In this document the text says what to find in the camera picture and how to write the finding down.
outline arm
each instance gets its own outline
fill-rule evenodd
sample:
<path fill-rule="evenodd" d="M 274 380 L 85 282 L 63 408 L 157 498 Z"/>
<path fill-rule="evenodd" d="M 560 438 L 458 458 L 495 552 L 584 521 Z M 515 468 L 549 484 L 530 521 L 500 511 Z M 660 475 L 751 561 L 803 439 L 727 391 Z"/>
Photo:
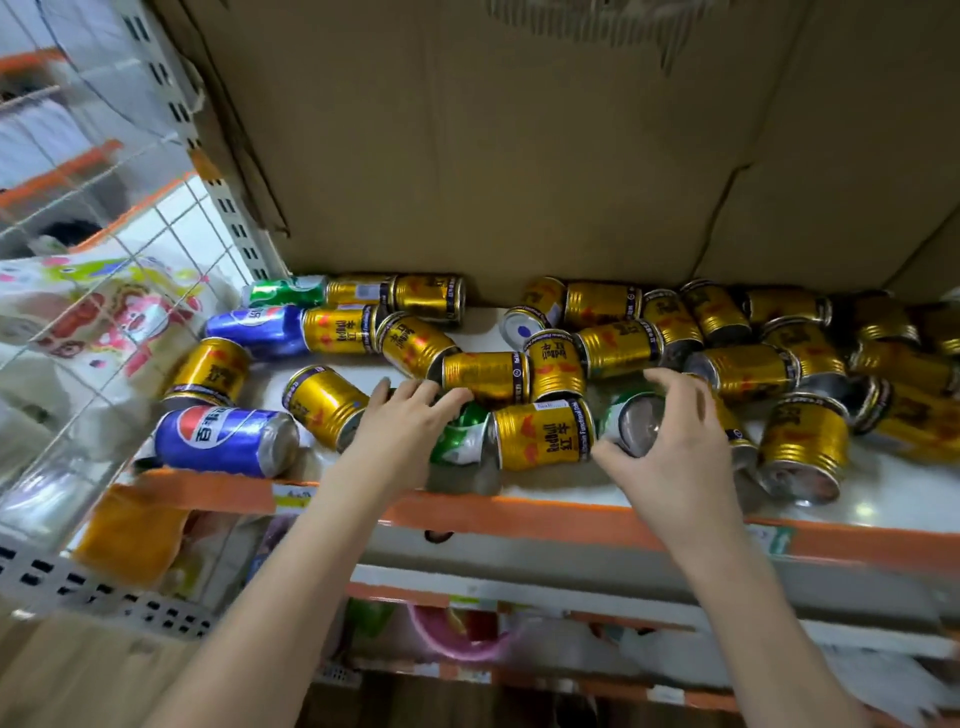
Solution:
<path fill-rule="evenodd" d="M 371 396 L 353 444 L 187 666 L 146 728 L 292 726 L 334 613 L 377 519 L 426 481 L 444 425 L 472 398 L 408 380 Z"/>
<path fill-rule="evenodd" d="M 867 728 L 797 621 L 736 501 L 730 446 L 713 397 L 699 379 L 664 369 L 657 442 L 634 459 L 600 442 L 594 459 L 670 551 L 710 620 L 752 728 Z"/>

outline blue can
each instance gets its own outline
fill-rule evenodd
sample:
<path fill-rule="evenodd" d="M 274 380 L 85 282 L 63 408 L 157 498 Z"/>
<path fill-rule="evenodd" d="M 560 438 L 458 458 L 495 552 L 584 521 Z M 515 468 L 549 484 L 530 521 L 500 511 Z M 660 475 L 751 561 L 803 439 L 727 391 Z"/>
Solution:
<path fill-rule="evenodd" d="M 309 351 L 302 319 L 303 309 L 296 305 L 240 308 L 212 317 L 206 335 L 235 342 L 260 361 L 282 359 Z"/>
<path fill-rule="evenodd" d="M 169 468 L 277 477 L 300 446 L 297 423 L 286 412 L 233 407 L 187 407 L 164 415 L 154 447 Z"/>

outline right hand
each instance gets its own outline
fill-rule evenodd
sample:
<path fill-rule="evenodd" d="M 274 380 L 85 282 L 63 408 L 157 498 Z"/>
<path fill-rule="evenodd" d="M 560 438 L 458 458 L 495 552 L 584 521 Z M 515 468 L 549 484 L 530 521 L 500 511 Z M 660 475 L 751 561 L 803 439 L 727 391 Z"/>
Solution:
<path fill-rule="evenodd" d="M 685 570 L 746 538 L 730 445 L 706 382 L 669 369 L 644 375 L 667 393 L 657 442 L 640 458 L 606 440 L 591 454 Z"/>

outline pink item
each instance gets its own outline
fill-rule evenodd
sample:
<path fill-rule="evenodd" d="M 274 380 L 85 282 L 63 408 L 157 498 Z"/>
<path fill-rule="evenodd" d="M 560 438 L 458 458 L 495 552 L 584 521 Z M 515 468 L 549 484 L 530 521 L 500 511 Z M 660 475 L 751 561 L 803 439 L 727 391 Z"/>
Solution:
<path fill-rule="evenodd" d="M 447 619 L 446 609 L 413 604 L 407 604 L 407 609 L 420 638 L 434 652 L 451 660 L 469 663 L 495 660 L 514 635 L 504 632 L 495 640 L 475 643 L 453 629 Z"/>

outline hand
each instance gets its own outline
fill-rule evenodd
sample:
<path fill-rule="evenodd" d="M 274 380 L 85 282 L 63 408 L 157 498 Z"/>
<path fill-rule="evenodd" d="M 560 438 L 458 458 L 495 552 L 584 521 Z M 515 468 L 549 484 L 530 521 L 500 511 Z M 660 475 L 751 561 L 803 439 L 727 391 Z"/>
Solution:
<path fill-rule="evenodd" d="M 606 440 L 591 454 L 688 570 L 746 538 L 730 445 L 704 381 L 668 369 L 644 374 L 667 392 L 657 442 L 641 458 Z"/>
<path fill-rule="evenodd" d="M 384 377 L 373 389 L 353 442 L 331 468 L 349 487 L 371 488 L 385 503 L 426 483 L 430 451 L 450 420 L 473 399 L 469 389 L 453 389 L 436 404 L 434 381 L 407 379 L 389 397 Z"/>

